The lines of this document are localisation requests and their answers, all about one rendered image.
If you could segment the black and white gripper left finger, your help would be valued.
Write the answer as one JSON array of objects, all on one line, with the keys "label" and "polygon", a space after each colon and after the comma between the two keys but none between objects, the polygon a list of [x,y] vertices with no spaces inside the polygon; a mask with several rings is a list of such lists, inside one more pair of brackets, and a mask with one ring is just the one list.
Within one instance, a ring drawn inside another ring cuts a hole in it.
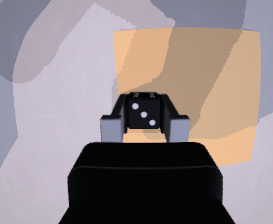
[{"label": "black and white gripper left finger", "polygon": [[[110,115],[100,119],[102,142],[123,142],[124,133],[128,130],[128,96],[120,94]],[[123,122],[123,136],[122,136]]]}]

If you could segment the black die with white pips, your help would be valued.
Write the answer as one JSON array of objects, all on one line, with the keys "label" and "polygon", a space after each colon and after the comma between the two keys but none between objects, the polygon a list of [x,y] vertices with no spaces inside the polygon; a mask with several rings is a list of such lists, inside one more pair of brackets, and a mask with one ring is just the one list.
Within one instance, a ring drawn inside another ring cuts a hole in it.
[{"label": "black die with white pips", "polygon": [[129,129],[160,128],[161,100],[157,92],[130,92],[127,101]]}]

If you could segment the peach flat mat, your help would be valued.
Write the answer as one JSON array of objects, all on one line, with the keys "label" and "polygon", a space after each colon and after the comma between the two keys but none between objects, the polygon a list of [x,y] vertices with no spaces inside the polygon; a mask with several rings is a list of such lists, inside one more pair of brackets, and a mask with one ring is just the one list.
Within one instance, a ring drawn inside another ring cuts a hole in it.
[{"label": "peach flat mat", "polygon": [[260,32],[151,28],[113,32],[118,94],[167,94],[188,142],[219,166],[251,160],[260,99]]}]

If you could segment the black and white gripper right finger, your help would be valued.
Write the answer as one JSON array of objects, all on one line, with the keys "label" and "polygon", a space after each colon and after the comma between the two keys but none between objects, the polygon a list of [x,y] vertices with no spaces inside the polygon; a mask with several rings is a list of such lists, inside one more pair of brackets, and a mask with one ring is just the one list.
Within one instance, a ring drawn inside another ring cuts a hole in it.
[{"label": "black and white gripper right finger", "polygon": [[165,135],[166,142],[188,142],[190,118],[179,115],[167,94],[160,97],[160,130]]}]

